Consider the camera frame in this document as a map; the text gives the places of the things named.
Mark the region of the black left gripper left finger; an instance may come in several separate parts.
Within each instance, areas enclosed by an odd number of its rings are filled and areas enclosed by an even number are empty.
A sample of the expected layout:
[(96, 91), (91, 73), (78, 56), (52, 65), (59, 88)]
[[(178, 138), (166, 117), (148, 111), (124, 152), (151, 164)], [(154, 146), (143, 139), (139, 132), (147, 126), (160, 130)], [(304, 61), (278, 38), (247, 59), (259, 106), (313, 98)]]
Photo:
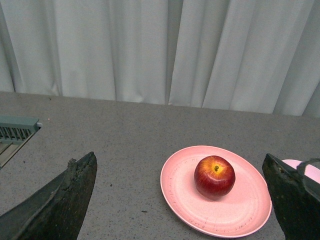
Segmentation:
[(97, 158), (89, 152), (71, 159), (67, 169), (0, 217), (2, 240), (77, 239), (97, 176)]

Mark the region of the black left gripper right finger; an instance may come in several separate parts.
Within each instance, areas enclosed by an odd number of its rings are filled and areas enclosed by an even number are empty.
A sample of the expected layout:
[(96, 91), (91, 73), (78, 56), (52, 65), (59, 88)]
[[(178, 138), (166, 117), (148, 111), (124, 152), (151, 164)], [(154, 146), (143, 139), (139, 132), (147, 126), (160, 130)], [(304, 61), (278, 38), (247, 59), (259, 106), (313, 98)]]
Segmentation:
[(320, 238), (320, 184), (306, 174), (306, 168), (319, 161), (311, 158), (294, 168), (270, 153), (264, 158), (262, 171), (287, 240)]

